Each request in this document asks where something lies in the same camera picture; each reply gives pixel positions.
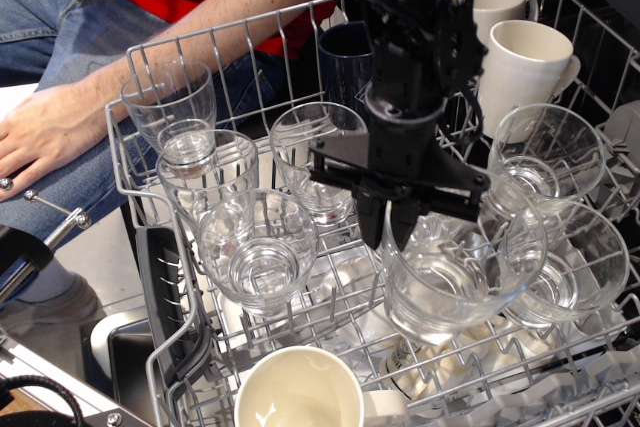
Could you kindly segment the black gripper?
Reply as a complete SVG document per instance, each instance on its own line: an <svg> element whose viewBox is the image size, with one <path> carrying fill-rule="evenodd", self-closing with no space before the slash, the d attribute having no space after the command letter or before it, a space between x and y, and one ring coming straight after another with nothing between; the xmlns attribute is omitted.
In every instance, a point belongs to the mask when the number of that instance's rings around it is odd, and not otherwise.
<svg viewBox="0 0 640 427"><path fill-rule="evenodd" d="M418 217L428 212L475 221L488 177L453 158L436 139L446 100L430 98L412 110L388 101L369 85L364 94L368 131L328 134L309 144L311 178L352 192L363 242L377 249L387 201L399 251Z"/></svg>

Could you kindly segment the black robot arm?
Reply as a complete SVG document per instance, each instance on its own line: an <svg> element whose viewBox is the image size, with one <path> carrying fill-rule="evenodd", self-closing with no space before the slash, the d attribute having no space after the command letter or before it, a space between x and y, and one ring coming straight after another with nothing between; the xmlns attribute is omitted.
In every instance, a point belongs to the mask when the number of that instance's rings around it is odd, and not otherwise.
<svg viewBox="0 0 640 427"><path fill-rule="evenodd" d="M351 192L363 241L390 231L407 244L420 216L479 216L487 175L436 141L449 97L467 93L487 50L473 0L360 0L373 54L365 92L367 130L311 144L314 181Z"/></svg>

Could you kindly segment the person's bare hand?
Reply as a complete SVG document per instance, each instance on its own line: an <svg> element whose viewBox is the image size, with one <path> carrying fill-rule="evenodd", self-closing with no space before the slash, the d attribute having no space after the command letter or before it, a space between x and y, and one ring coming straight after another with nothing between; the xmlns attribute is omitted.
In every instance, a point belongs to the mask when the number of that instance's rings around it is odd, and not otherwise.
<svg viewBox="0 0 640 427"><path fill-rule="evenodd" d="M1 121L1 177L6 201L69 164L106 136L104 101L88 81L36 92Z"/></svg>

